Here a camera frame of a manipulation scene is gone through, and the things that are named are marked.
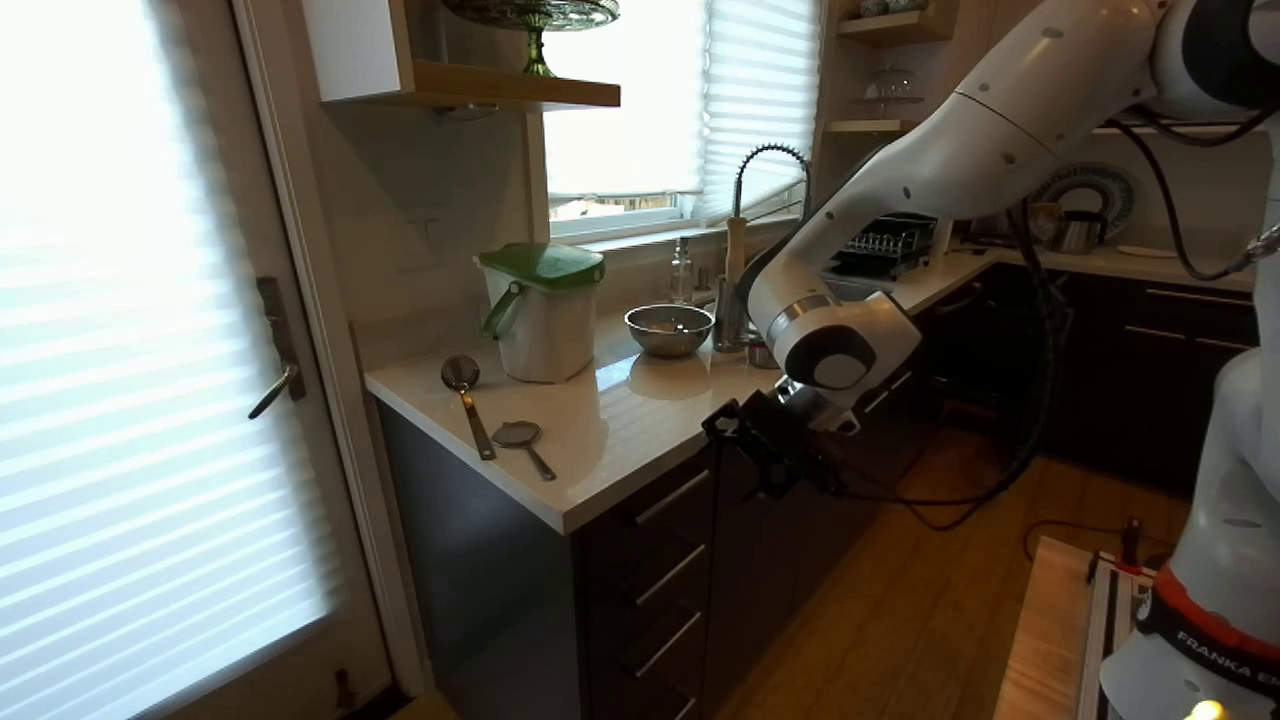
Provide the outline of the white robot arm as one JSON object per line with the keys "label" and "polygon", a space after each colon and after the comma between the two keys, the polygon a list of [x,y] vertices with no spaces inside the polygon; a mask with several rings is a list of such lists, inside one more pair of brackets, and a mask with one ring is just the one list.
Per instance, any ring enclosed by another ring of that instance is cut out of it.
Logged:
{"label": "white robot arm", "polygon": [[[781,362],[781,384],[737,406],[755,460],[803,460],[921,343],[892,294],[829,288],[842,240],[892,210],[999,210],[1119,113],[1233,121],[1275,99],[1275,0],[1041,0],[926,121],[746,268],[743,302]],[[1280,251],[1259,237],[1245,260],[1259,340],[1214,375],[1186,524],[1135,631],[1100,664],[1119,720],[1280,716]]]}

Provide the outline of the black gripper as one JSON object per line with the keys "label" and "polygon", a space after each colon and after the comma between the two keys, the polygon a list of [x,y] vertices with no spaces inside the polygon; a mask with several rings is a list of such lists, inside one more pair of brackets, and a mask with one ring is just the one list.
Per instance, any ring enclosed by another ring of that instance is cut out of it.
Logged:
{"label": "black gripper", "polygon": [[832,471],[818,465],[810,431],[762,393],[753,393],[743,404],[721,404],[700,418],[700,431],[712,442],[743,442],[758,471],[758,490],[771,499],[789,496],[795,482],[832,489]]}

